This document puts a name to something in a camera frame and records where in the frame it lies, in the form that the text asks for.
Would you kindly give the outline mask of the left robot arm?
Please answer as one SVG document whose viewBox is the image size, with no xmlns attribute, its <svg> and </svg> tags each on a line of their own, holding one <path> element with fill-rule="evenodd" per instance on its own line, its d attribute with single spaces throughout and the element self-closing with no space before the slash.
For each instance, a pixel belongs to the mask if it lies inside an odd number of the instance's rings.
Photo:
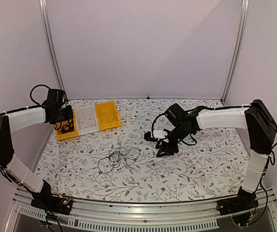
<svg viewBox="0 0 277 232">
<path fill-rule="evenodd" d="M 32 106 L 25 106 L 0 113 L 0 172 L 9 182 L 24 186 L 33 194 L 38 194 L 37 202 L 46 210 L 56 205 L 50 185 L 34 174 L 30 167 L 18 155 L 16 148 L 23 142 L 22 132 L 35 126 L 59 123 L 72 120 L 74 113 L 67 104 L 67 94 L 62 89 L 47 88 L 47 97 L 40 103 L 29 94 Z"/>
</svg>

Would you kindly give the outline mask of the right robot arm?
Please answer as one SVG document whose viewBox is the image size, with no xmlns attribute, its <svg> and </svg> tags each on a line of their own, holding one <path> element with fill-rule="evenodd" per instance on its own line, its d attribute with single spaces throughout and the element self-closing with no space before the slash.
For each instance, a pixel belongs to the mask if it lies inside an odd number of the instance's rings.
<svg viewBox="0 0 277 232">
<path fill-rule="evenodd" d="M 249 105 L 210 108 L 198 106 L 184 110 L 175 103 L 163 115 L 174 126 L 172 131 L 151 132 L 157 141 L 157 157 L 172 156 L 178 153 L 179 143 L 198 131 L 212 128 L 244 129 L 249 133 L 250 160 L 245 179 L 240 187 L 239 196 L 234 199 L 238 211 L 245 210 L 252 203 L 252 196 L 266 172 L 269 157 L 277 136 L 277 124 L 261 100 Z"/>
</svg>

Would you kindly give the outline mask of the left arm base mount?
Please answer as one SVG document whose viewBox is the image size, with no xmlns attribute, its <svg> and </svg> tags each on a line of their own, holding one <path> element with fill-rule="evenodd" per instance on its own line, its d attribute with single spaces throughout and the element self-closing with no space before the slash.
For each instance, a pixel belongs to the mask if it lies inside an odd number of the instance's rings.
<svg viewBox="0 0 277 232">
<path fill-rule="evenodd" d="M 46 210 L 50 213 L 69 215 L 73 205 L 73 198 L 65 194 L 56 195 L 51 191 L 51 186 L 43 180 L 40 192 L 28 190 L 32 196 L 31 206 Z"/>
</svg>

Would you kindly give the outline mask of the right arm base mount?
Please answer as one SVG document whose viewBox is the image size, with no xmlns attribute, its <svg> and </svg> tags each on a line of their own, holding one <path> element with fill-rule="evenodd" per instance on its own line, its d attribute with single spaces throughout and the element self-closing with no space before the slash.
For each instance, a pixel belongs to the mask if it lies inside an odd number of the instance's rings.
<svg viewBox="0 0 277 232">
<path fill-rule="evenodd" d="M 221 216 L 237 213 L 232 217 L 233 223 L 239 227 L 245 227 L 256 216 L 258 206 L 256 194 L 240 188 L 236 197 L 217 201 L 216 209 Z"/>
</svg>

